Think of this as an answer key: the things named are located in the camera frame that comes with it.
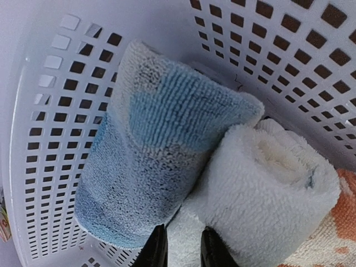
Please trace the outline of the orange patterned towel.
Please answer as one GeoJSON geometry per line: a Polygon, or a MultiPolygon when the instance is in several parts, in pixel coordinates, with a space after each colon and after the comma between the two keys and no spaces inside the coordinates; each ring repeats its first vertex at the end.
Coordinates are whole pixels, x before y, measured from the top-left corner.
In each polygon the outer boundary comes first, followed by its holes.
{"type": "Polygon", "coordinates": [[[337,204],[280,266],[355,266],[355,172],[337,173],[341,188],[337,204]]]}

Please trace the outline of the white towel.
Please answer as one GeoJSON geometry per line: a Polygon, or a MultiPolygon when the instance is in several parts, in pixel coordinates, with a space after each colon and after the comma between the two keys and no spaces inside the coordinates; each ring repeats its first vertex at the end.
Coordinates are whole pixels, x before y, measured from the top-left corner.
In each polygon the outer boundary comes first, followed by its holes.
{"type": "Polygon", "coordinates": [[[167,228],[168,265],[199,266],[206,227],[240,266],[277,266],[340,195],[334,167],[273,119],[233,126],[167,228]]]}

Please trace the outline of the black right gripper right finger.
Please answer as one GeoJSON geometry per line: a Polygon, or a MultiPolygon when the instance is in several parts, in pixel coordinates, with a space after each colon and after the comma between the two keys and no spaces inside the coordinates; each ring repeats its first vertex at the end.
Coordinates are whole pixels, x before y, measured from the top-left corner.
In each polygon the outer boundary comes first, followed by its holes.
{"type": "Polygon", "coordinates": [[[218,233],[210,227],[202,232],[200,250],[202,267],[239,267],[218,233]]]}

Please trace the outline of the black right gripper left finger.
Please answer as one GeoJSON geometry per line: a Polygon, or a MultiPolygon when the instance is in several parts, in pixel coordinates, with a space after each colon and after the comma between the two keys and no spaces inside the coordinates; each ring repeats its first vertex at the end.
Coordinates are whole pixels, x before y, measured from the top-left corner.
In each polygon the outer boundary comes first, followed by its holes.
{"type": "Polygon", "coordinates": [[[167,267],[168,240],[164,226],[154,228],[145,246],[140,251],[133,267],[167,267]]]}

